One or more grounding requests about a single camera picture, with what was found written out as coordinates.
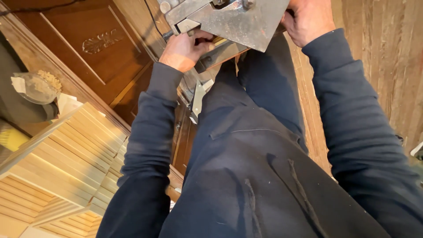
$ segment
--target hand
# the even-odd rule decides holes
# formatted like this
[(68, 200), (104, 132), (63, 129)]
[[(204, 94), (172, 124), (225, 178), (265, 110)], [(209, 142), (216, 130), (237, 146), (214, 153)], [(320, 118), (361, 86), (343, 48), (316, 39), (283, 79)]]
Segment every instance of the hand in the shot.
[[(212, 34), (199, 29), (194, 32), (193, 36), (188, 36), (187, 33), (171, 36), (159, 62), (181, 72), (192, 69), (200, 56), (215, 48), (213, 43), (205, 42), (205, 39), (213, 38)], [(200, 42), (198, 45), (195, 45), (195, 39)]]
[(330, 0), (291, 0), (281, 23), (292, 41), (303, 48), (318, 37), (336, 29)]

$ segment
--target cuff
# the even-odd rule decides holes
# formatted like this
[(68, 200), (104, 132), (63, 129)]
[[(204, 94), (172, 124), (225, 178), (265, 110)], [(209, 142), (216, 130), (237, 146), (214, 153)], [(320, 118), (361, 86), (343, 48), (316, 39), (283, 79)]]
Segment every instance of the cuff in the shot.
[(342, 28), (313, 40), (302, 49), (302, 52), (310, 58), (314, 76), (354, 61)]
[(178, 88), (184, 73), (166, 64), (154, 63), (147, 93), (153, 97), (175, 102)]

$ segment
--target leg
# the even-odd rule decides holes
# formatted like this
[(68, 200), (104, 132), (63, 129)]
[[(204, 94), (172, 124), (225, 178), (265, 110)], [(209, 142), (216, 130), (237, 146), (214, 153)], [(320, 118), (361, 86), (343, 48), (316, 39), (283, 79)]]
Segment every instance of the leg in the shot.
[(249, 50), (239, 64), (238, 78), (259, 107), (300, 136), (300, 145), (307, 152), (297, 78), (284, 35), (274, 37), (265, 53)]
[(236, 78), (235, 63), (229, 60), (222, 64), (213, 86), (203, 97), (201, 114), (207, 115), (221, 107), (252, 105), (253, 103)]

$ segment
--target person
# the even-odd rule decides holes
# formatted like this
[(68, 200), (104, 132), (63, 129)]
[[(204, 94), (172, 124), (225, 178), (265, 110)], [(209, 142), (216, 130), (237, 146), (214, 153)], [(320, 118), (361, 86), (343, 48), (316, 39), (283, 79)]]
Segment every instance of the person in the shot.
[[(119, 179), (98, 238), (422, 237), (417, 175), (355, 61), (330, 0), (292, 0), (282, 24), (310, 58), (328, 159), (309, 157), (287, 41), (225, 62), (203, 98), (182, 193), (169, 213), (176, 88), (213, 49), (197, 30), (170, 39), (139, 98)], [(203, 38), (195, 45), (196, 38)]]

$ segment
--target navy sweatshirt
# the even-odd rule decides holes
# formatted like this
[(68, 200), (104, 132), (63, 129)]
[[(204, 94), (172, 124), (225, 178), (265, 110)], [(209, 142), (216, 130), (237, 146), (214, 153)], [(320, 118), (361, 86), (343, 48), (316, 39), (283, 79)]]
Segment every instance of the navy sweatshirt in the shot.
[(98, 238), (422, 237), (423, 193), (377, 94), (338, 29), (303, 48), (314, 69), (335, 183), (262, 108), (200, 114), (181, 196), (169, 213), (176, 88), (155, 63), (139, 98), (120, 188)]

